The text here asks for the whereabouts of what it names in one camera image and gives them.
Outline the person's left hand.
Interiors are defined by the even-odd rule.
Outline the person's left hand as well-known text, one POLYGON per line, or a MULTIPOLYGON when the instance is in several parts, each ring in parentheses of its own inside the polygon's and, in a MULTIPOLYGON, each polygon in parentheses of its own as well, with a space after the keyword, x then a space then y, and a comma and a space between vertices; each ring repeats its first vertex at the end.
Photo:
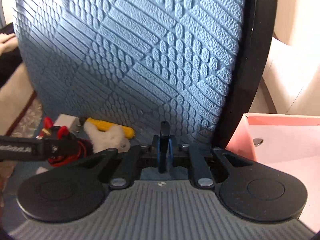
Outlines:
POLYGON ((14 33, 12 34, 0 34, 0 54, 13 51, 18 47, 18 39, 14 33))

